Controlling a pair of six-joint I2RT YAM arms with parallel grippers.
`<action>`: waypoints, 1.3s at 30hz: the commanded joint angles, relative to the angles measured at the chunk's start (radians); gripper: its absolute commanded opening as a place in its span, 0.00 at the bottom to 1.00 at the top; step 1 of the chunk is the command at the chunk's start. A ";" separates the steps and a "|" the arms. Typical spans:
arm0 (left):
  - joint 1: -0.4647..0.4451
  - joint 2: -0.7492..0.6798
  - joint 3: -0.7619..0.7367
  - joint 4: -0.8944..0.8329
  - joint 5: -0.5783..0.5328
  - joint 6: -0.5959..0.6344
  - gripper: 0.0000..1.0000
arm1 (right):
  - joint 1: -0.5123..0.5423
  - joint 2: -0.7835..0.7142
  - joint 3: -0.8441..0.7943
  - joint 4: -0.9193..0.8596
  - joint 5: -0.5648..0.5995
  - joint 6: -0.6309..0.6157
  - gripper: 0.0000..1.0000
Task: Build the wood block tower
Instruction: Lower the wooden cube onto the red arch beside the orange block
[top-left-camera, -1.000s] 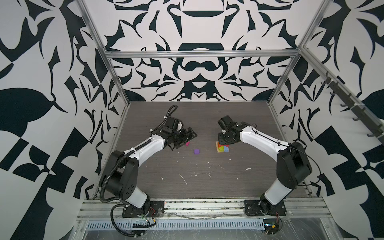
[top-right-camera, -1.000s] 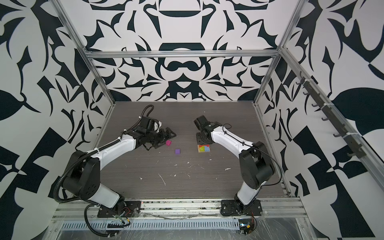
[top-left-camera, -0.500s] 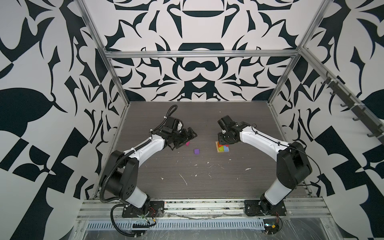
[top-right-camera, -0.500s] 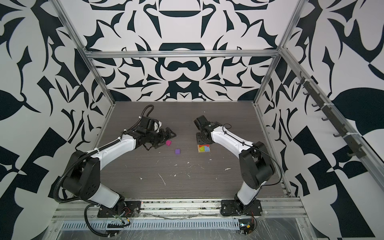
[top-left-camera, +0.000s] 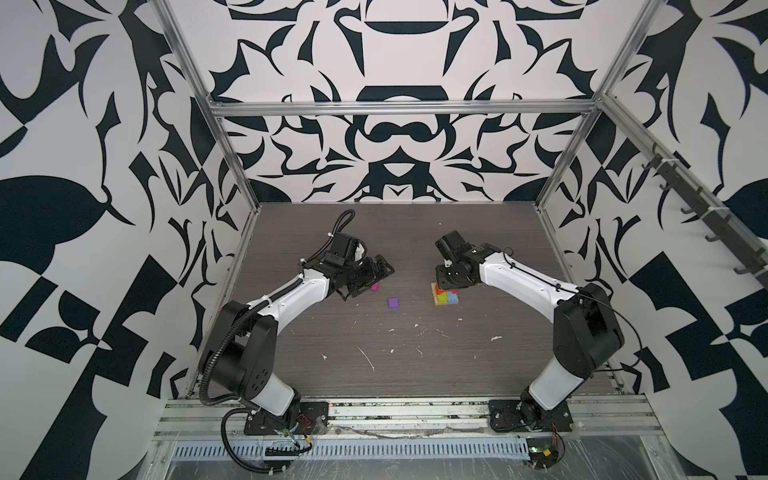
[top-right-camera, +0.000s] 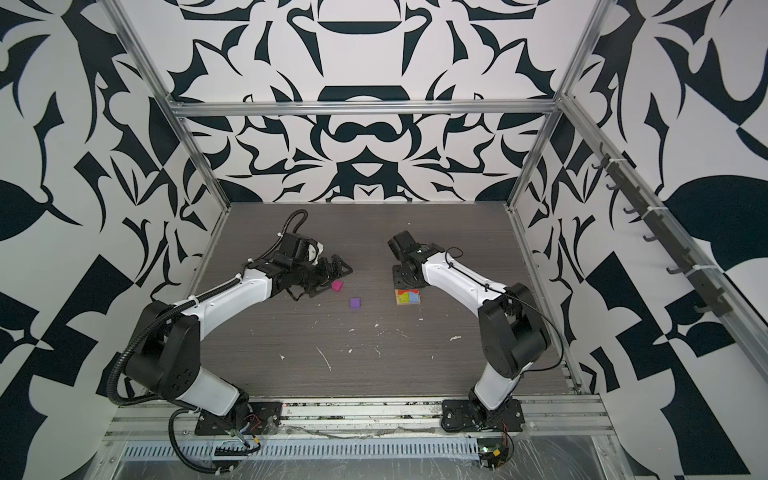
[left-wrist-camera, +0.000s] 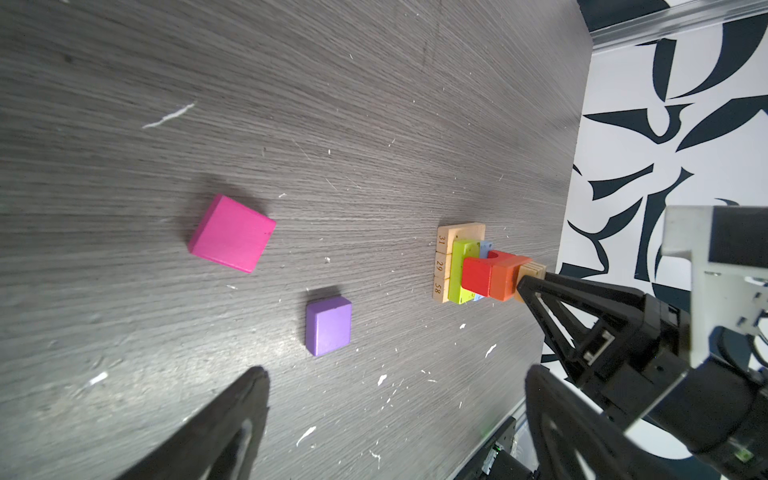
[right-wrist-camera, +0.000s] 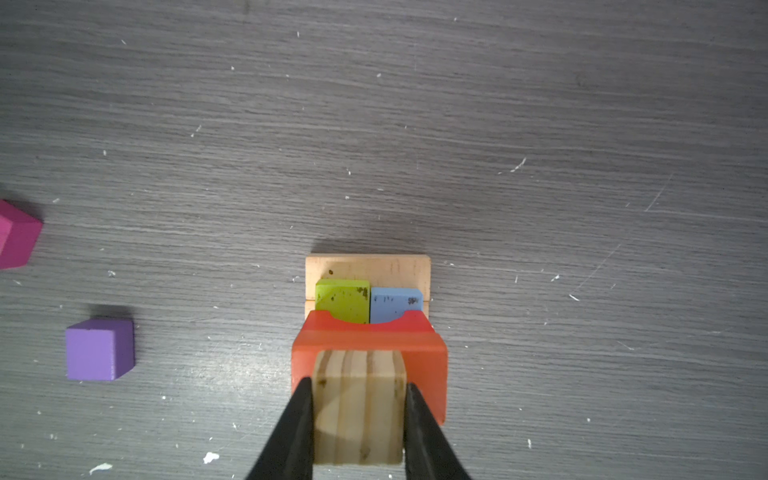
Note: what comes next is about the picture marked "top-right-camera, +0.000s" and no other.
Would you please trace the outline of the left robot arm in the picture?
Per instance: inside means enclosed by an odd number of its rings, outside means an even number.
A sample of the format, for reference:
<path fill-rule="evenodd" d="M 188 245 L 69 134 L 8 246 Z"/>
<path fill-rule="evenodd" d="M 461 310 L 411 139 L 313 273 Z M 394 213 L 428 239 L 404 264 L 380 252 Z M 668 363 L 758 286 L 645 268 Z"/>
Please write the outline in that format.
<path fill-rule="evenodd" d="M 107 380 L 118 406 L 162 399 L 218 417 L 241 414 L 246 393 L 202 366 L 201 344 L 218 327 L 285 292 L 313 298 L 350 275 L 340 256 L 298 233 L 283 234 L 267 254 L 248 260 L 232 279 L 174 304 L 155 301 L 141 314 Z"/>

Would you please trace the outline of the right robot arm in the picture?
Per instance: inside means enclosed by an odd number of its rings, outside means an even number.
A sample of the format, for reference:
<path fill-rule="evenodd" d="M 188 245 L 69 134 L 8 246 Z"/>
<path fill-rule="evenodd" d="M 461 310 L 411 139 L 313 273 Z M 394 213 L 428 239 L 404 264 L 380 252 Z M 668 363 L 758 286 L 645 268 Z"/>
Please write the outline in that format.
<path fill-rule="evenodd" d="M 398 264 L 394 282 L 421 289 L 435 287 L 474 314 L 486 366 L 459 407 L 444 409 L 446 431 L 500 429 L 522 420 L 513 392 L 552 344 L 545 317 L 532 292 L 521 283 L 492 281 L 458 261 L 449 249 L 417 242 L 408 231 L 388 241 Z"/>

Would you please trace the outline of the natural wood long block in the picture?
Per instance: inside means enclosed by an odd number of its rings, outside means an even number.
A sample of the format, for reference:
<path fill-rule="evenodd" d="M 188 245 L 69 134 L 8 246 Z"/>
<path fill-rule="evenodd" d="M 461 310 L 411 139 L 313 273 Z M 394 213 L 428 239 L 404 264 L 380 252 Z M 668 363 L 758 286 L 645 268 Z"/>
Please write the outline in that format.
<path fill-rule="evenodd" d="M 418 305 L 421 303 L 421 295 L 418 289 L 397 289 L 395 301 L 398 306 Z"/>

